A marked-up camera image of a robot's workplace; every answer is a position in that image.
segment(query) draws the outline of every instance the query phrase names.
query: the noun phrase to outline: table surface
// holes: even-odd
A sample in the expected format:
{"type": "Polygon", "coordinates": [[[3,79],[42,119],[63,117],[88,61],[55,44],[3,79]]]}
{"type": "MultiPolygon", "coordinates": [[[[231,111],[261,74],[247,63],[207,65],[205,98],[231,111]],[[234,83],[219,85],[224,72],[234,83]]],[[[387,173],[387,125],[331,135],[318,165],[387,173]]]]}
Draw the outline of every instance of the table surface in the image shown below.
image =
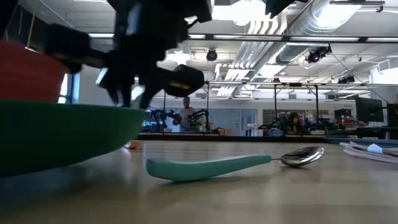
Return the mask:
{"type": "Polygon", "coordinates": [[[0,223],[395,223],[398,166],[333,144],[145,142],[74,166],[0,179],[0,223]],[[198,160],[305,146],[324,157],[302,169],[273,161],[202,182],[146,174],[147,158],[198,160]]]}

